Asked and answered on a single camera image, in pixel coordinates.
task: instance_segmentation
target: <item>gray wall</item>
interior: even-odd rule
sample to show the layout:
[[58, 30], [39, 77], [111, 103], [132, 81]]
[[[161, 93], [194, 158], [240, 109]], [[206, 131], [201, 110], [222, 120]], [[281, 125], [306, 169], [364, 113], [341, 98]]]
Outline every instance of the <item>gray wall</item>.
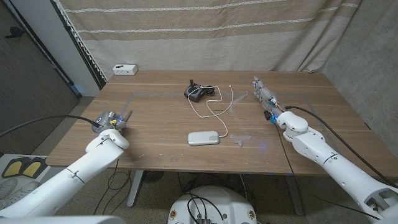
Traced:
[[321, 72], [398, 157], [398, 0], [362, 0]]
[[[14, 15], [18, 17], [9, 1], [4, 0]], [[12, 3], [74, 82], [81, 95], [96, 96], [100, 89], [50, 1], [52, 0], [13, 0]]]

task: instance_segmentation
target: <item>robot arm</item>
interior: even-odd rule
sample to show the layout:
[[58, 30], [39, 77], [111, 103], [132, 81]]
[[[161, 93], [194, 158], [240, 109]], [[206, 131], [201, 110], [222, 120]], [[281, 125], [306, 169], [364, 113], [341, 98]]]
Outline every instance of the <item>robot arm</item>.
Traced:
[[115, 122], [107, 117], [106, 122], [97, 129], [99, 136], [86, 147], [86, 154], [79, 160], [46, 181], [22, 200], [0, 211], [0, 217], [42, 217], [55, 214], [89, 180], [112, 165], [129, 147], [128, 141], [117, 130], [125, 127], [125, 121]]
[[[305, 119], [286, 111], [258, 77], [254, 77], [254, 80], [254, 95], [266, 110], [266, 118], [285, 129], [285, 139], [293, 144], [299, 154], [320, 165], [357, 202], [362, 211], [381, 220], [397, 216], [397, 188], [373, 179], [338, 154], [325, 142], [321, 133], [308, 126]], [[368, 218], [372, 223], [377, 221]]]

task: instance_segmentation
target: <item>wooden table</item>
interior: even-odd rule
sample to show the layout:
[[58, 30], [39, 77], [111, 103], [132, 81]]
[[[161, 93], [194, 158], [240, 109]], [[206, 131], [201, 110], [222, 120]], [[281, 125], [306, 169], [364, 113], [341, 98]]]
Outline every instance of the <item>wooden table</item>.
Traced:
[[[168, 170], [189, 172], [230, 172], [246, 174], [291, 174], [278, 132], [264, 118], [264, 110], [253, 95], [253, 76], [275, 92], [284, 105], [300, 106], [323, 118], [370, 164], [388, 177], [398, 177], [398, 162], [365, 125], [347, 101], [322, 73], [304, 72], [214, 72], [214, 71], [143, 71], [135, 76], [114, 76], [87, 107], [83, 117], [96, 119], [110, 110], [132, 115], [124, 130], [130, 147], [120, 158], [119, 167], [135, 170]], [[250, 94], [233, 106], [235, 116], [227, 111], [220, 118], [228, 127], [228, 136], [212, 146], [189, 146], [187, 135], [193, 131], [215, 130], [221, 135], [225, 128], [216, 118], [199, 118], [191, 109], [183, 92], [190, 79], [201, 85], [218, 85], [223, 94], [221, 103], [210, 103], [214, 112], [221, 112], [231, 102], [231, 92], [238, 98]], [[202, 115], [210, 115], [205, 96], [193, 103]], [[304, 112], [293, 110], [319, 130], [328, 144], [360, 168], [372, 173], [325, 127]], [[251, 140], [239, 147], [230, 135], [249, 134]], [[50, 166], [67, 166], [85, 153], [87, 144], [96, 137], [90, 124], [76, 121], [47, 158]], [[326, 175], [321, 167], [294, 151], [282, 137], [287, 157], [297, 175]]]

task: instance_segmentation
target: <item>white electrical outlet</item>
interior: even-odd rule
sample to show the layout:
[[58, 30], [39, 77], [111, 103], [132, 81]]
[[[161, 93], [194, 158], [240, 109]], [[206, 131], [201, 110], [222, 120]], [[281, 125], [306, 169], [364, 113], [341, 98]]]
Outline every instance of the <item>white electrical outlet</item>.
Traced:
[[137, 72], [137, 65], [115, 65], [113, 68], [115, 75], [135, 75]]

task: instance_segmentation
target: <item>beige curtain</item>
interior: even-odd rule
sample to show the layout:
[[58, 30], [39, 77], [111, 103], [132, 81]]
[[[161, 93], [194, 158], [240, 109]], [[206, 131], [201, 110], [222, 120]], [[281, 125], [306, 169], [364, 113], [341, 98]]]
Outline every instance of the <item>beige curtain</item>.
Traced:
[[361, 0], [61, 0], [107, 77], [143, 70], [320, 68]]

